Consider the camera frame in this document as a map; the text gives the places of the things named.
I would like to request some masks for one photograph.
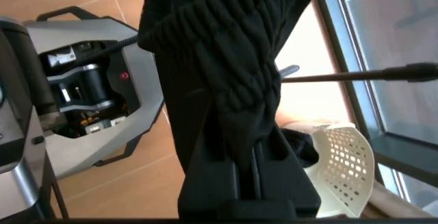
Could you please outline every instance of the laundry basket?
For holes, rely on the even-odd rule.
[[[368,141],[352,123],[290,123],[283,128],[310,134],[318,163],[305,169],[321,197],[317,217],[359,217],[370,198],[374,156]]]

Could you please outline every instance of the black handle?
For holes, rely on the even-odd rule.
[[[49,18],[53,18],[53,17],[59,16],[59,15],[68,14],[68,13],[75,15],[77,18],[80,18],[81,20],[99,18],[98,16],[92,14],[91,12],[73,5],[73,6],[69,6],[67,8],[62,8],[59,10],[40,14],[36,18],[36,20],[37,21],[47,21]]]

